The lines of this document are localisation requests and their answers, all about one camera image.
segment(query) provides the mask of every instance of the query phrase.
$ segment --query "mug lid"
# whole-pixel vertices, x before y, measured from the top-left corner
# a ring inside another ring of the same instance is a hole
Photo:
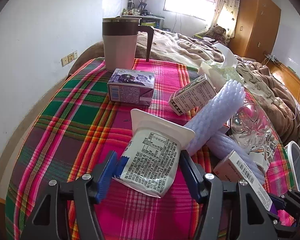
[[[141,18],[130,18],[130,17],[116,17],[116,18],[103,18],[103,23],[113,23],[113,22],[135,22],[139,23]]]

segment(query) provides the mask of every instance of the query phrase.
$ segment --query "purple box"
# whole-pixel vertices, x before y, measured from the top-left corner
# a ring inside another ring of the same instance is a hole
[[[111,101],[149,106],[154,92],[154,73],[117,68],[107,85]]]

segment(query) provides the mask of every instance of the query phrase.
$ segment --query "blanket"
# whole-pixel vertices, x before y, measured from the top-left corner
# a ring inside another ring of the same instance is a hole
[[[109,150],[119,156],[123,153],[132,137],[131,109],[139,108],[179,125],[195,115],[191,110],[177,116],[168,100],[171,93],[198,77],[196,68],[137,59],[133,69],[156,75],[149,107],[109,101],[106,83],[111,73],[105,70],[103,59],[95,59],[79,68],[38,116],[19,153],[8,188],[8,239],[20,239],[37,197],[51,179],[73,181],[91,172]],[[247,96],[253,100],[248,91]],[[218,161],[206,146],[192,159],[206,172],[211,172]],[[279,143],[264,187],[281,195],[292,186],[288,157]],[[79,239],[73,202],[68,203],[68,210],[71,237]],[[201,211],[202,205],[189,194],[180,167],[164,198],[143,195],[113,180],[107,197],[95,205],[105,239],[193,239]],[[284,225],[292,224],[293,219],[285,212],[280,211],[279,216]]]
[[[139,33],[135,58],[146,58],[147,33]],[[74,63],[69,72],[71,76],[82,64],[96,57],[104,57],[103,42],[88,48]],[[204,61],[222,63],[223,54],[209,41],[198,41],[180,33],[170,33],[155,29],[150,59],[180,63],[198,69]],[[300,127],[295,116],[295,103],[291,95],[284,92],[283,85],[275,82],[266,69],[258,62],[251,64],[239,60],[237,72],[244,78],[244,87],[254,95],[258,103],[267,113],[277,133],[287,145],[300,136]]]

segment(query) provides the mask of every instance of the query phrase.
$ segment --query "barcode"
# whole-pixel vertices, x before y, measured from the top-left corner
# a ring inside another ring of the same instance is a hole
[[[111,100],[113,101],[119,101],[119,88],[115,86],[111,86]]]
[[[243,174],[248,178],[248,180],[253,183],[254,178],[250,174],[250,172],[244,167],[244,165],[241,163],[241,161],[237,161],[237,165],[239,166],[240,170],[242,170]]]

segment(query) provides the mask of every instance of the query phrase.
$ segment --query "metal screw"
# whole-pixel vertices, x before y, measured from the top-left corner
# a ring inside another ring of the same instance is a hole
[[[91,175],[89,173],[82,175],[82,179],[84,179],[84,180],[88,180],[90,178],[91,178]]]
[[[247,186],[247,185],[248,185],[248,182],[247,182],[245,179],[240,179],[240,180],[239,180],[239,183],[240,183],[242,186]]]
[[[49,186],[55,186],[57,181],[55,179],[49,181]]]
[[[214,179],[214,175],[211,173],[206,173],[205,177],[206,179]]]

